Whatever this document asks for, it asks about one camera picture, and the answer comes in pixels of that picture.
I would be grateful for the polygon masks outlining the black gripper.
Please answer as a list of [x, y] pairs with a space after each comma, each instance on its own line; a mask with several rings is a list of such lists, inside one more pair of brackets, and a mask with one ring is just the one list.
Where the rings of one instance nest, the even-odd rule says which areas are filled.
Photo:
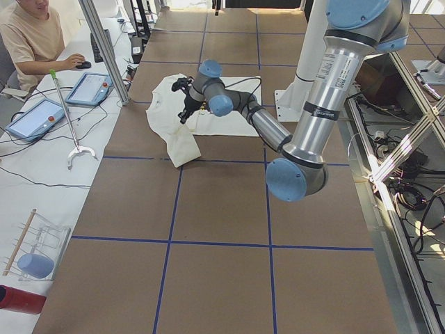
[[202, 93], [196, 91], [193, 86], [190, 86], [185, 91], [184, 109], [178, 114], [180, 123], [185, 124], [186, 121], [193, 115], [193, 113], [201, 108], [204, 103], [204, 96]]

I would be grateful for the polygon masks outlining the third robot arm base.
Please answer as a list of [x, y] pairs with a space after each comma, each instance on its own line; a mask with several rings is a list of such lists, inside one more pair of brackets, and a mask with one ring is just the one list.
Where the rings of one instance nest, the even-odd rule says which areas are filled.
[[438, 53], [435, 60], [412, 60], [412, 64], [427, 84], [444, 85], [444, 48]]

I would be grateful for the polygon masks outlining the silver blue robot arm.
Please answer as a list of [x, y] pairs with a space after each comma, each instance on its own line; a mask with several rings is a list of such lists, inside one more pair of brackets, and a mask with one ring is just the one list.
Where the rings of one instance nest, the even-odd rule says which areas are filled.
[[196, 78], [181, 78], [172, 90], [185, 94], [179, 113], [185, 123], [203, 104], [215, 116], [238, 111], [280, 158], [269, 163], [266, 183], [280, 200], [293, 202], [320, 191], [327, 182], [322, 153], [364, 58], [404, 48], [409, 1], [328, 1], [326, 51], [294, 133], [290, 133], [251, 93], [228, 90], [219, 63], [207, 60]]

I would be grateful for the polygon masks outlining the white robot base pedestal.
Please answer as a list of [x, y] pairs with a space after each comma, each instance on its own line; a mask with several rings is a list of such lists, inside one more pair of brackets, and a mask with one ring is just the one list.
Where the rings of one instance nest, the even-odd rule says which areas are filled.
[[326, 8], [326, 0], [313, 1], [295, 78], [287, 89], [275, 91], [280, 122], [297, 122], [301, 117], [326, 50], [323, 40], [327, 28]]

